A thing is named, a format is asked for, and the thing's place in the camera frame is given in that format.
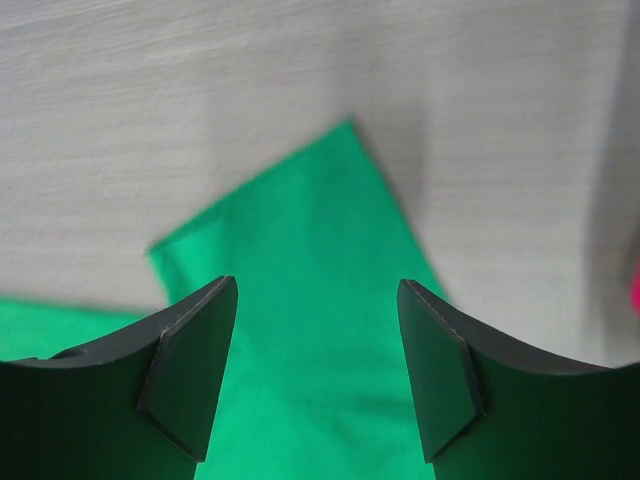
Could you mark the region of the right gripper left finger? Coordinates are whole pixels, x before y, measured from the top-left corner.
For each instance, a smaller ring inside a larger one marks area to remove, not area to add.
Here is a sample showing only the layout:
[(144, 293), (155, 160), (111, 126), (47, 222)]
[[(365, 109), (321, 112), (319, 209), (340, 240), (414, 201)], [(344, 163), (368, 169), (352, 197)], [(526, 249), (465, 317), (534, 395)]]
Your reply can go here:
[(238, 288), (176, 304), (47, 359), (1, 366), (5, 479), (191, 479), (207, 455)]

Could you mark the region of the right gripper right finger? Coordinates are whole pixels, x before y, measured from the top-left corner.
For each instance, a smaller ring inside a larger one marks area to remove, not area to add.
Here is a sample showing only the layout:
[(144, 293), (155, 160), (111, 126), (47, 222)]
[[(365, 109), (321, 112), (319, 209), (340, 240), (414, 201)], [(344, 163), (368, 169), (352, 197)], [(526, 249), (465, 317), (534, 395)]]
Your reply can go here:
[(635, 479), (639, 367), (529, 345), (413, 280), (399, 325), (425, 461), (439, 479)]

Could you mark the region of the green t-shirt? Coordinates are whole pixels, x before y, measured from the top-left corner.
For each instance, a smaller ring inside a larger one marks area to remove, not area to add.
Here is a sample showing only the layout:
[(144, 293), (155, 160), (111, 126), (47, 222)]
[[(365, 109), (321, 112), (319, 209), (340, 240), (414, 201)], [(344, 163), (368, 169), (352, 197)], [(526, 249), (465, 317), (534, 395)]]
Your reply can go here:
[[(208, 207), (149, 258), (168, 296), (161, 310), (223, 276), (238, 288), (208, 451), (191, 479), (433, 477), (396, 292), (403, 279), (440, 285), (352, 122)], [(152, 314), (3, 298), (1, 366)]]

